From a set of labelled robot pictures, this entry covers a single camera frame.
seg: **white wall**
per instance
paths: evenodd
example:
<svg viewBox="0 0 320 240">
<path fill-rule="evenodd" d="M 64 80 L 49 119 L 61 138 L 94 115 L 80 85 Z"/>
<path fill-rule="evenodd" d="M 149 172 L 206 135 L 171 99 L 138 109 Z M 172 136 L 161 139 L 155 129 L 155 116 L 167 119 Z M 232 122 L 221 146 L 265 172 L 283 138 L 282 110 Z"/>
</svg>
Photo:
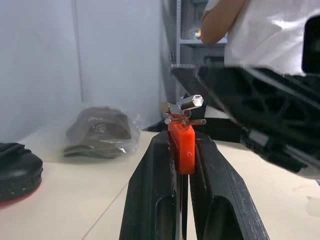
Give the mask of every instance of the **white wall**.
<svg viewBox="0 0 320 240">
<path fill-rule="evenodd" d="M 0 0 L 0 6 L 0 142 L 13 142 L 81 101 L 73 5 Z"/>
<path fill-rule="evenodd" d="M 158 122 L 170 65 L 162 0 L 76 4 L 84 99 L 139 114 L 142 128 Z"/>
</svg>

